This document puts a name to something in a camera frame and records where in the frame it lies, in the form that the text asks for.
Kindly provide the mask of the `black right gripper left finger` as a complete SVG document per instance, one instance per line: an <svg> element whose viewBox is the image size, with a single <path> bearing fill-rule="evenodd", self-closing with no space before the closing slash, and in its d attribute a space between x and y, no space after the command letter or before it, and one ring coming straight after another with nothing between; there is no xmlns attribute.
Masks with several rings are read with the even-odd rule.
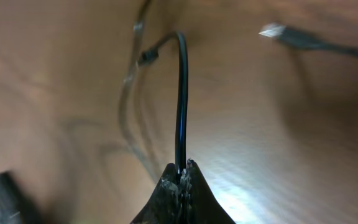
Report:
<svg viewBox="0 0 358 224"><path fill-rule="evenodd" d="M175 165L167 164L152 195L131 224L175 224L181 206Z"/></svg>

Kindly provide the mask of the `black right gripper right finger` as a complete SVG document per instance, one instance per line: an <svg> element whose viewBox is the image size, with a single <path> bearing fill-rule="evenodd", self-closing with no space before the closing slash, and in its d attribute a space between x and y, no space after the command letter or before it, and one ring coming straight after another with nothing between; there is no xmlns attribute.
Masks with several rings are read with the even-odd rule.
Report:
<svg viewBox="0 0 358 224"><path fill-rule="evenodd" d="M192 159L180 161L180 223L235 224Z"/></svg>

